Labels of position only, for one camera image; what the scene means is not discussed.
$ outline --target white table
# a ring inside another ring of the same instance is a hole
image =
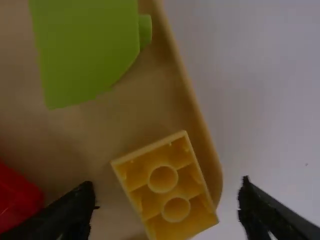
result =
[[[246,239],[241,176],[320,225],[320,2],[164,0],[224,169],[220,224]]]

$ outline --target green curved plate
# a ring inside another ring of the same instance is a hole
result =
[[[50,109],[105,92],[140,52],[136,0],[29,0],[29,7]]]

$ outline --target lego brick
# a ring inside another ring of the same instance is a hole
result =
[[[217,224],[186,131],[111,161],[151,240],[185,240]]]

